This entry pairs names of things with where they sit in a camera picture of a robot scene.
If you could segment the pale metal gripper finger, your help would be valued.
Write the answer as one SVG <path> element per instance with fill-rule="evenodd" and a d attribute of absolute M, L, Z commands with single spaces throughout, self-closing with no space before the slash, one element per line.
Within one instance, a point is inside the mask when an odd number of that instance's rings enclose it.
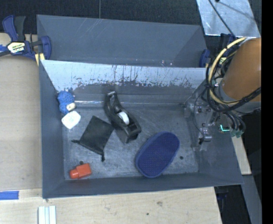
<path fill-rule="evenodd" d="M 210 129 L 206 123 L 202 123 L 199 129 L 202 136 L 210 136 Z"/>
<path fill-rule="evenodd" d="M 209 143 L 212 141 L 212 136 L 197 136 L 192 143 L 192 149 L 194 151 L 206 151 Z"/>

